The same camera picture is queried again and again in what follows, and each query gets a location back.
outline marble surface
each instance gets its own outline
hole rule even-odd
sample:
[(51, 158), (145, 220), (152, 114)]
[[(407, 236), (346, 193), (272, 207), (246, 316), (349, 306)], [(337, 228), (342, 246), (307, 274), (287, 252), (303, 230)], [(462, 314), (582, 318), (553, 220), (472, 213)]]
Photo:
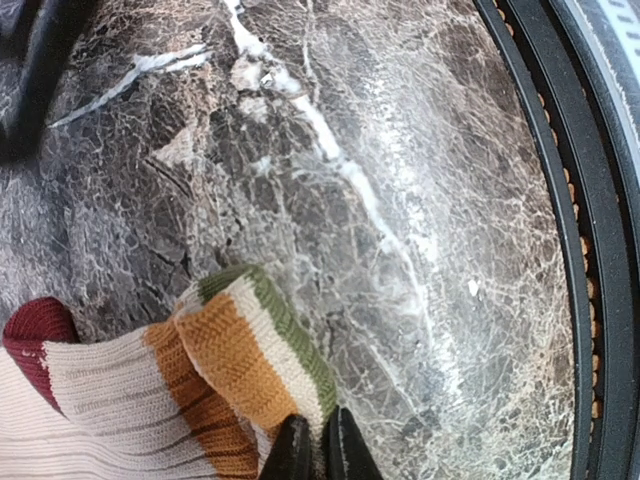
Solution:
[(385, 478), (569, 478), (562, 254), (471, 0), (227, 2), (101, 3), (39, 162), (0, 171), (2, 321), (55, 295), (101, 341), (257, 262)]

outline black plastic edge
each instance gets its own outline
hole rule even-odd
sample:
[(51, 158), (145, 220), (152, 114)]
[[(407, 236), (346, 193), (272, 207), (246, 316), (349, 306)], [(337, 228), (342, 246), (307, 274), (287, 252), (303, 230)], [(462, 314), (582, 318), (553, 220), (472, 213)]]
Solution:
[[(576, 58), (582, 67), (581, 74), (584, 75), (586, 83), (593, 92), (593, 101), (595, 108), (599, 112), (599, 123), (603, 137), (608, 140), (610, 148), (609, 158), (615, 162), (614, 168), (619, 174), (619, 182), (622, 189), (621, 207), (626, 210), (629, 234), (633, 242), (634, 266), (635, 274), (640, 272), (640, 184), (638, 181), (639, 172), (637, 166), (640, 165), (640, 149), (632, 147), (628, 139), (633, 137), (633, 126), (629, 122), (623, 123), (624, 117), (621, 118), (621, 111), (624, 105), (621, 105), (621, 99), (614, 98), (616, 92), (617, 79), (609, 74), (608, 81), (602, 69), (608, 69), (607, 61), (604, 58), (596, 58), (596, 55), (602, 57), (602, 51), (598, 45), (589, 43), (584, 29), (588, 29), (589, 25), (580, 17), (581, 12), (577, 6), (572, 9), (570, 2), (566, 0), (547, 0), (549, 8), (551, 8), (566, 33), (567, 40), (571, 43)], [(636, 311), (640, 310), (638, 305), (639, 299), (636, 295)], [(636, 345), (640, 343), (640, 332), (635, 332)], [(640, 478), (640, 411), (636, 420), (636, 432), (634, 441), (634, 451), (631, 460), (631, 466), (628, 478)]]
[(634, 352), (633, 284), (614, 178), (582, 84), (547, 12), (539, 2), (501, 1), (507, 20), (511, 17), (512, 25), (517, 25), (516, 44), (547, 99), (552, 124), (557, 125), (560, 156), (572, 177), (577, 174), (576, 185), (583, 193), (579, 226), (593, 243), (595, 272), (590, 269), (589, 274), (598, 279), (596, 310), (603, 325), (603, 335), (596, 339), (602, 367), (595, 390), (604, 402), (604, 413), (595, 422), (589, 472), (591, 478), (623, 480), (633, 449), (638, 391), (633, 386), (634, 362), (630, 361)]
[(587, 278), (584, 271), (580, 234), (575, 221), (563, 165), (547, 123), (538, 92), (518, 47), (492, 0), (474, 0), (515, 82), (520, 102), (536, 143), (551, 203), (556, 216), (560, 245), (564, 254), (569, 302), (573, 319), (575, 362), (575, 421), (571, 478), (586, 476), (591, 427), (592, 361), (591, 320)]

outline knit sock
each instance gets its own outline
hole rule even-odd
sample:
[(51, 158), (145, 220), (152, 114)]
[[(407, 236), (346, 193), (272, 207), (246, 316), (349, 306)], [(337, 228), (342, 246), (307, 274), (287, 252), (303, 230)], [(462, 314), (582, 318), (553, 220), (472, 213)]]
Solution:
[(3, 343), (31, 384), (60, 411), (51, 392), (43, 342), (74, 343), (78, 336), (71, 313), (55, 298), (41, 298), (20, 308), (4, 329)]
[(250, 266), (206, 278), (182, 300), (173, 318), (200, 375), (266, 431), (298, 413), (319, 439), (335, 384), (264, 271)]
[(102, 344), (74, 340), (53, 299), (27, 304), (5, 329), (0, 367), (11, 355), (64, 415), (47, 416), (6, 368), (0, 411), (33, 404), (6, 431), (0, 422), (11, 478), (255, 479), (289, 414), (319, 432), (335, 405), (327, 366), (257, 267), (192, 285), (165, 323)]

